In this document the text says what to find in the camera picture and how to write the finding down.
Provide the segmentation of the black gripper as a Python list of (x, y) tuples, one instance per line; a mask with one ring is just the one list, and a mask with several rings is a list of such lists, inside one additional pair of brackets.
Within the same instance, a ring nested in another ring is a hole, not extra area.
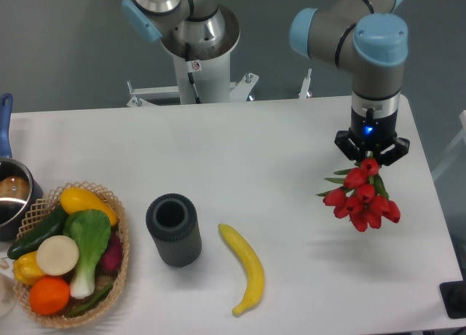
[(347, 159), (362, 162), (371, 152), (380, 165), (390, 166), (408, 154), (410, 140), (395, 131), (399, 101), (400, 93), (382, 100), (352, 94), (350, 128), (334, 139)]

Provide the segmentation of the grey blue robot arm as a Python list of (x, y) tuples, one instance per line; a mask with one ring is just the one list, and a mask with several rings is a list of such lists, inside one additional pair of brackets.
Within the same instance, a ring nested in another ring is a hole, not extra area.
[(408, 154), (409, 140), (395, 130), (408, 56), (408, 27), (394, 13), (402, 2), (337, 0), (303, 9), (291, 23), (294, 51), (352, 75), (350, 126), (334, 140), (350, 160), (372, 156), (389, 166)]

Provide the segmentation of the second grey robot arm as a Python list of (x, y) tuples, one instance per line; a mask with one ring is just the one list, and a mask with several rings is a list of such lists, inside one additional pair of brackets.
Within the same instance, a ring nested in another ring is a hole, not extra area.
[(202, 22), (214, 16), (218, 0), (123, 0), (122, 11), (144, 39), (155, 42), (185, 20)]

